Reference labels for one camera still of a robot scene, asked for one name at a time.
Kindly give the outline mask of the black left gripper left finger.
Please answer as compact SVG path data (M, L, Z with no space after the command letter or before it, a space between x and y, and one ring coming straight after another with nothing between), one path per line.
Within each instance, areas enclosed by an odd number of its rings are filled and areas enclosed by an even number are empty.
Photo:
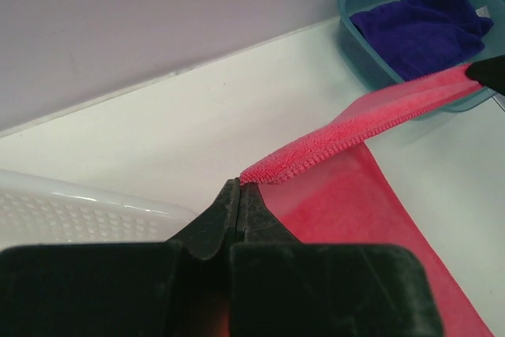
M1 255L4 336L228 336L239 184L164 242L25 245Z

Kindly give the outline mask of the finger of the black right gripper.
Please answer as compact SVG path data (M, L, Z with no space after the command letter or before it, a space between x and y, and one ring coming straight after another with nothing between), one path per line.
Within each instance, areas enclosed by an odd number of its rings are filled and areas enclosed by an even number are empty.
M473 62L467 67L466 76L500 95L505 95L505 56Z

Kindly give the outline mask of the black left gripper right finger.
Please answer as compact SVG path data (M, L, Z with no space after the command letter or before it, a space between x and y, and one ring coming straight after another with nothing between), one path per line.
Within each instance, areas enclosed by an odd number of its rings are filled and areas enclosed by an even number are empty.
M230 247L232 336L441 336L420 261L391 244L305 244L244 185Z

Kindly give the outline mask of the purple towel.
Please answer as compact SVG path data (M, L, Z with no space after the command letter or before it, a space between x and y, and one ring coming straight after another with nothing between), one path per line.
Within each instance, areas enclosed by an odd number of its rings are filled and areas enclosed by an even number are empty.
M404 80L449 69L481 53L493 20L469 0L399 0L350 20Z

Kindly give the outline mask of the pink towel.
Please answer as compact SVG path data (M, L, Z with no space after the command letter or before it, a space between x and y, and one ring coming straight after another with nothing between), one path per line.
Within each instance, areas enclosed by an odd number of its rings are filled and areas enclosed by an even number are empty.
M366 141L450 102L479 83L455 66L363 95L328 125L241 173L303 242L392 243L423 264L448 336L488 336L480 318L390 187Z

